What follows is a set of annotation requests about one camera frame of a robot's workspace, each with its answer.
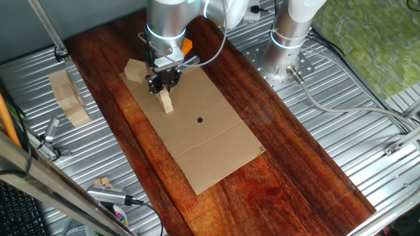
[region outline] metal grating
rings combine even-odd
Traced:
[[[261,7],[274,10],[272,1],[261,0]],[[244,52],[268,40],[273,19],[273,14],[262,12],[259,22],[242,22],[228,32],[228,38]],[[322,53],[336,61],[323,46],[311,40],[304,45],[307,50]],[[307,52],[304,54],[315,67],[315,74],[305,78],[305,83],[321,104],[331,108],[378,106],[361,81],[349,77],[330,59]],[[74,128],[55,102],[47,76],[62,69],[72,75],[92,119],[82,127]],[[148,201],[72,62],[58,63],[53,49],[47,49],[0,66],[0,77],[5,80],[16,103],[27,113],[26,122],[38,134],[43,133],[50,117],[61,118],[54,146],[70,149],[72,156],[61,158],[56,163],[78,184],[86,189],[95,178],[108,176],[116,187],[124,187],[136,198]],[[409,92],[413,100],[420,98],[420,86],[416,86],[412,88],[414,92]],[[314,108],[295,84],[283,87],[277,93],[377,210],[401,201],[420,186],[420,154],[414,146],[408,146],[390,157],[383,152],[400,138],[401,132],[388,117],[370,112],[325,113]],[[395,104],[401,108],[408,106],[408,103]],[[43,209],[51,232],[59,235],[66,224],[66,216],[47,205],[43,205]],[[151,210],[139,206],[123,209],[132,230],[139,230],[142,235],[159,234],[159,220]]]
[[[82,127],[74,128],[68,121],[49,83],[48,75],[63,69],[75,81],[91,118]],[[60,118],[53,146],[70,149],[72,155],[61,157],[56,164],[81,187],[87,189],[94,179],[108,176],[115,187],[125,188],[137,199],[149,201],[73,62],[58,63],[50,48],[0,66],[0,77],[26,113],[26,123],[36,133],[44,133],[52,116]],[[41,206],[50,232],[60,235],[68,217],[46,204]],[[122,209],[131,230],[141,235],[159,235],[158,216],[149,208],[124,206]]]

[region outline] gray cable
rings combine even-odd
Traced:
[[[174,60],[172,60],[170,57],[166,56],[165,53],[162,53],[159,49],[157,49],[155,46],[153,46],[153,44],[149,43],[149,45],[158,53],[160,53],[161,55],[163,55],[166,59],[170,60],[172,63],[178,65],[178,66],[185,66],[185,67],[189,67],[189,68],[196,68],[196,67],[200,67],[200,66],[205,66],[208,63],[212,62],[221,52],[224,46],[224,43],[226,42],[226,36],[228,34],[228,29],[226,28],[226,26],[228,25],[228,13],[226,10],[226,6],[225,6],[225,1],[226,0],[221,0],[222,1],[222,6],[223,6],[223,13],[224,13],[224,35],[223,35],[223,40],[222,40],[222,45],[220,46],[219,50],[216,52],[216,54],[210,58],[208,61],[200,63],[200,64],[194,64],[194,65],[190,65],[190,64],[183,64],[183,63],[179,63],[176,62]],[[147,41],[145,39],[143,39],[143,37],[141,37],[143,33],[138,33],[137,37],[139,37],[143,42],[147,43]]]
[[[379,113],[383,113],[385,115],[390,115],[392,117],[395,117],[396,119],[400,120],[401,122],[406,123],[407,125],[409,125],[413,130],[417,128],[417,126],[413,123],[413,121],[410,121],[409,119],[406,119],[404,117],[402,117],[401,115],[392,112],[392,111],[388,111],[385,109],[381,109],[381,108],[349,108],[349,109],[331,109],[331,108],[326,108],[323,105],[317,103],[317,101],[315,101],[315,99],[310,95],[308,89],[306,88],[305,84],[301,84],[301,87],[304,91],[304,93],[308,96],[309,100],[319,109],[326,111],[326,112],[332,112],[332,113],[346,113],[346,112],[356,112],[356,111],[376,111]]]

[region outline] metal bracket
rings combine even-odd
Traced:
[[[387,147],[384,152],[387,154],[387,156],[390,156],[393,153],[403,149],[407,145],[412,143],[419,144],[418,139],[420,139],[420,127],[409,132],[404,137],[394,142],[391,146]]]
[[[167,57],[169,57],[170,59],[178,63],[181,63],[184,61],[184,53],[182,53],[182,51],[178,47],[173,48],[172,53],[168,55]],[[169,69],[176,66],[175,63],[173,63],[172,61],[170,61],[168,58],[164,56],[162,56],[161,58],[156,58],[154,61],[154,64],[157,66],[156,68],[154,68],[154,71],[156,72],[163,71],[165,69]]]
[[[274,90],[278,90],[282,87],[285,87],[286,85],[295,83],[295,80],[292,78],[292,76],[274,76],[271,73],[267,73],[261,68],[259,58],[261,52],[267,46],[267,43],[268,41],[265,41],[254,47],[244,50],[242,54],[252,63],[254,68],[257,69],[257,71],[262,75],[262,77]],[[301,77],[306,77],[314,73],[315,70],[314,66],[308,61],[308,59],[306,59],[303,53],[299,53],[299,67],[295,67],[295,69]]]

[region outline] dark wooden tabletop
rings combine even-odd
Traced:
[[[168,234],[346,235],[375,212],[228,41],[203,70],[266,152],[196,195],[119,77],[130,58],[144,59],[137,33],[145,26],[138,12],[66,46]],[[201,61],[221,45],[221,31],[203,18],[187,32]]]

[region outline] wooden block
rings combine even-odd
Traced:
[[[63,110],[83,106],[84,102],[79,95],[75,93],[70,83],[52,88],[55,99]]]
[[[125,76],[127,76],[127,79],[131,81],[141,83],[148,74],[147,68],[148,66],[146,63],[139,60],[130,59],[124,69]]]
[[[66,70],[64,70],[64,69],[62,71],[56,72],[54,74],[50,74],[48,76],[48,78],[50,79],[50,83],[51,83],[52,88],[59,87],[61,85],[64,85],[66,83],[70,83],[70,81],[72,81],[72,79],[67,74]]]
[[[74,127],[88,123],[91,120],[81,105],[64,110],[64,114],[66,114],[66,117]]]
[[[65,70],[49,75],[49,79],[58,105],[63,110],[70,109],[78,104],[85,105],[79,95],[79,89]]]
[[[166,114],[173,111],[172,101],[171,101],[171,98],[169,97],[169,92],[166,89],[166,87],[162,91],[160,91],[159,101],[162,104]]]
[[[96,180],[93,180],[93,184],[102,185],[102,182],[100,181],[100,179],[96,179]]]
[[[100,181],[102,182],[102,185],[110,183],[110,179],[108,177],[103,177],[100,179]]]

